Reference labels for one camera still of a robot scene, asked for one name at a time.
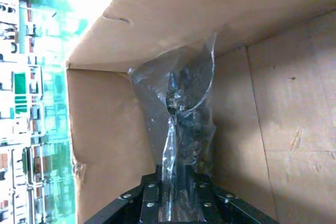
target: black metal base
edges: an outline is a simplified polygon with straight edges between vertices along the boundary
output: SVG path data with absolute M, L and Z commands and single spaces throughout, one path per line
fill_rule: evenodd
M 279 224 L 233 193 L 213 185 L 207 175 L 194 173 L 193 179 L 202 211 L 199 221 L 159 222 L 161 166 L 158 166 L 154 174 L 143 176 L 139 186 L 120 195 L 86 224 Z

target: brown cardboard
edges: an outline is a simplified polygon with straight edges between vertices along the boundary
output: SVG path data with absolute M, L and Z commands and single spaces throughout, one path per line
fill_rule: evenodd
M 70 67 L 127 71 L 214 29 L 222 54 L 334 8 L 336 0 L 109 0 Z
M 154 172 L 142 114 L 129 81 L 113 72 L 68 71 L 73 152 L 86 164 L 77 179 L 77 217 L 84 223 Z
M 336 223 L 336 12 L 310 20 L 335 7 L 336 0 L 110 0 L 69 58 L 73 152 L 76 167 L 86 168 L 77 177 L 78 222 L 153 172 L 131 85 L 109 71 L 215 29 L 214 182 L 282 224 Z
M 213 100 L 215 183 L 277 218 L 246 48 L 217 59 Z

